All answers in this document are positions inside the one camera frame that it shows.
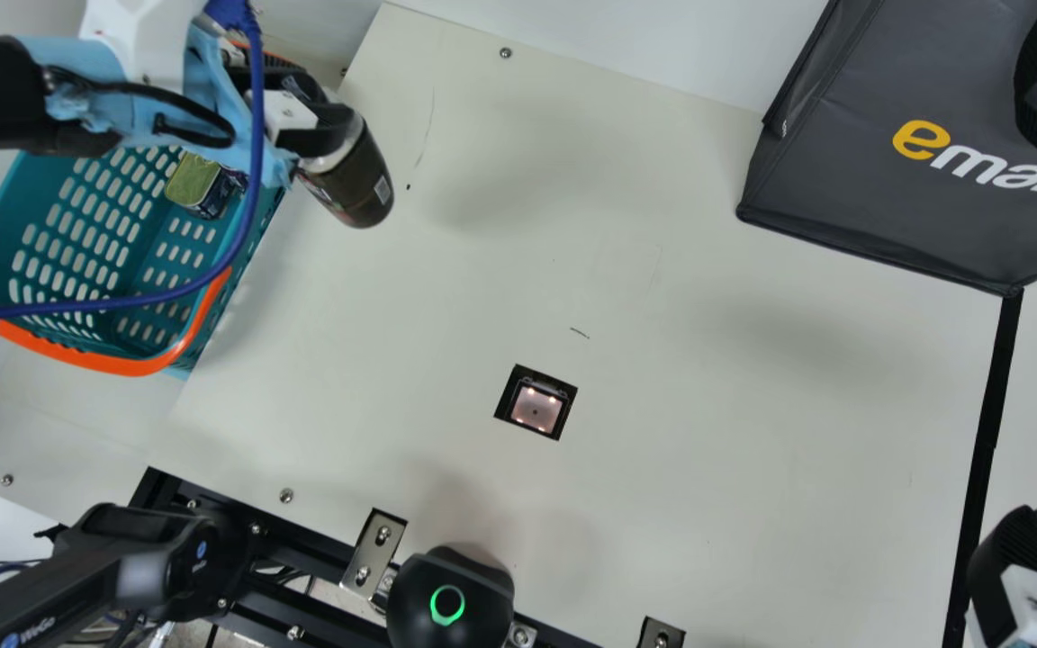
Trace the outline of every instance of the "green led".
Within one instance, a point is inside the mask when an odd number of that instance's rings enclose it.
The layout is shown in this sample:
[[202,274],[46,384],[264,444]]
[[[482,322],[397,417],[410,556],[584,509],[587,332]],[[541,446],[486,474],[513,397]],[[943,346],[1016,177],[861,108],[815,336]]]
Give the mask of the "green led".
[[[440,594],[443,594],[446,590],[453,590],[453,593],[458,595],[458,610],[455,614],[450,616],[440,614]],[[461,590],[458,590],[455,586],[444,585],[443,587],[438,588],[438,590],[435,591],[435,594],[431,594],[431,620],[435,623],[440,624],[440,626],[448,627],[453,622],[456,622],[458,617],[460,617],[466,610],[467,598],[464,594],[461,594]]]

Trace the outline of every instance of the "white platform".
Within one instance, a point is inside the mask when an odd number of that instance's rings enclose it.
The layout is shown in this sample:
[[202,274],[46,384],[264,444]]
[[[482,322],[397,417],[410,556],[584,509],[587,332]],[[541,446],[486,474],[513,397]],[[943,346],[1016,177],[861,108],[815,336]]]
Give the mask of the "white platform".
[[[938,643],[997,299],[737,222],[756,113],[390,5],[343,92],[386,224],[293,192],[168,417],[172,378],[17,354],[0,492],[71,522],[155,464],[345,541],[387,509],[399,558],[477,542],[600,645]],[[514,364],[579,387],[561,442],[491,416]],[[1037,284],[1011,390],[988,525],[1037,505]]]

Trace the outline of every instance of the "emart logo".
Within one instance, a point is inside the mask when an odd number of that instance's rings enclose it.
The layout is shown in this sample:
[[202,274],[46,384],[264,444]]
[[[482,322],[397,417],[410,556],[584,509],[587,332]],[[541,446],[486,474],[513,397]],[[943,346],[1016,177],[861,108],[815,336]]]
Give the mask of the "emart logo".
[[1016,164],[962,144],[952,144],[947,129],[925,119],[912,119],[894,134],[894,148],[914,161],[931,161],[931,168],[951,169],[952,175],[972,173],[979,185],[1037,192],[1037,164]]

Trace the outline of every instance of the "label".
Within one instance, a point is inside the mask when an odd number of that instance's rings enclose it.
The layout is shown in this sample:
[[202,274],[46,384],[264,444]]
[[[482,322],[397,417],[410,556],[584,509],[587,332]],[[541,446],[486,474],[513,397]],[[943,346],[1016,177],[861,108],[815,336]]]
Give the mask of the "label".
[[388,200],[391,200],[391,184],[387,181],[386,176],[380,176],[379,181],[374,184],[374,195],[379,197],[379,201],[386,205]]

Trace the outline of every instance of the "plastic laundry basket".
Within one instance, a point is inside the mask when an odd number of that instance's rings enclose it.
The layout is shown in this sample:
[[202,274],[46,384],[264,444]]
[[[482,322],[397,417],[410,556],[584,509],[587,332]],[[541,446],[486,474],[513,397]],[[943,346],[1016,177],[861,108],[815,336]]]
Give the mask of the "plastic laundry basket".
[[240,219],[251,232],[230,270],[187,298],[158,306],[0,320],[0,336],[100,372],[145,376],[190,369],[270,224],[283,190],[243,196],[203,221],[162,190],[181,151],[119,148],[105,159],[18,156],[0,189],[0,306],[140,294],[209,270]]

